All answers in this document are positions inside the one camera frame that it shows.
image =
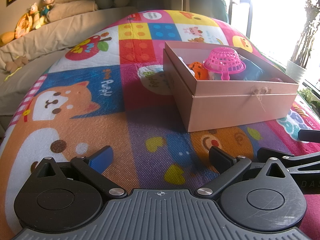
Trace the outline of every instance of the colorful mat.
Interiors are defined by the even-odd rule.
[[[230,25],[180,11],[129,15],[81,42],[31,88],[0,147],[0,239],[21,229],[15,196],[46,156],[69,161],[111,145],[114,161],[103,175],[128,191],[194,190],[218,175],[208,160],[212,145],[252,159],[259,147],[297,155],[320,151],[319,144],[297,138],[300,129],[320,130],[299,96],[278,120],[187,133],[162,69],[167,40],[233,45],[263,58]],[[306,198],[300,228],[320,239],[320,197]]]

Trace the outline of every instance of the cardboard box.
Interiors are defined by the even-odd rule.
[[[216,47],[230,47],[284,82],[196,80],[183,62],[203,62]],[[209,43],[166,41],[163,69],[188,132],[282,118],[298,84],[281,70],[244,49]]]

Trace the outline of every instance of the metal screw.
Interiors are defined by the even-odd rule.
[[[203,196],[209,196],[213,193],[212,189],[207,188],[207,187],[201,187],[197,190],[197,193],[199,195],[203,195]]]
[[[113,196],[121,196],[124,194],[124,190],[122,188],[115,187],[115,188],[112,188],[111,190],[109,190],[109,194],[111,194]]]

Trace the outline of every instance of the black gripper pad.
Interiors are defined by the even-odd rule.
[[[214,201],[184,190],[135,189],[124,199],[110,200],[90,224],[72,232],[46,234],[22,230],[14,239],[28,240],[305,240],[297,228],[256,233],[236,226]]]

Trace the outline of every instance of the blue square with dots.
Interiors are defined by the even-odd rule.
[[[175,24],[148,23],[148,26],[153,40],[181,41]]]

